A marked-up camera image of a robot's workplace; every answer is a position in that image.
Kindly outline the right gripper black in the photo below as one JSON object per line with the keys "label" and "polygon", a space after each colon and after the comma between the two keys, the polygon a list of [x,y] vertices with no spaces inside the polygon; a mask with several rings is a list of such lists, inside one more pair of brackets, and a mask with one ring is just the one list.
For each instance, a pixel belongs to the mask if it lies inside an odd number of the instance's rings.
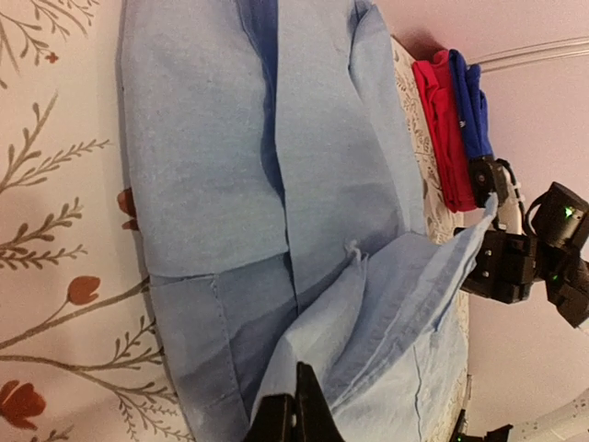
{"label": "right gripper black", "polygon": [[537,277],[537,253],[536,238],[487,230],[462,289],[503,304],[525,301]]}

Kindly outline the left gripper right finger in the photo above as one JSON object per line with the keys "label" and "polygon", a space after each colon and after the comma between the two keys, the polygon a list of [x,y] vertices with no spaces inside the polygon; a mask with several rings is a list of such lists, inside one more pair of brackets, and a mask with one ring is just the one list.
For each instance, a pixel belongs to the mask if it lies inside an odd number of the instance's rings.
{"label": "left gripper right finger", "polygon": [[343,442],[313,367],[296,366],[295,440],[300,442]]}

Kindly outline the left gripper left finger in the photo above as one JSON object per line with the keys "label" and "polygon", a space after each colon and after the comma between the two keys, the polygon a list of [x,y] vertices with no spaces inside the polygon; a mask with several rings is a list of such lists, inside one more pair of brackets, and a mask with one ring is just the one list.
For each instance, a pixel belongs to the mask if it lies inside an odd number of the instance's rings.
{"label": "left gripper left finger", "polygon": [[265,396],[246,434],[246,442],[294,440],[295,399],[289,394]]}

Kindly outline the blue printed t-shirt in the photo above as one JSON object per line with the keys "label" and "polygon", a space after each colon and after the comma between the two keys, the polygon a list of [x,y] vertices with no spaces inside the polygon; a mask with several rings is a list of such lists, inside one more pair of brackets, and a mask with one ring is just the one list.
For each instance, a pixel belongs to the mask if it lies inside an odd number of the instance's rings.
{"label": "blue printed t-shirt", "polygon": [[467,159],[492,157],[488,104],[480,89],[481,68],[478,64],[468,64],[459,51],[451,49],[449,70]]}

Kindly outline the light blue shirt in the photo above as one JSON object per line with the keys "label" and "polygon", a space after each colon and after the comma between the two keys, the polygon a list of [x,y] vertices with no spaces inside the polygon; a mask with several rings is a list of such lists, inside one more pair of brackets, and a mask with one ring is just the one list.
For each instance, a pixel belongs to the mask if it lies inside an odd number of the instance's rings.
{"label": "light blue shirt", "polygon": [[130,1],[129,176],[192,435],[240,441],[313,367],[347,441],[429,441],[466,370],[457,293],[490,219],[429,240],[369,1]]}

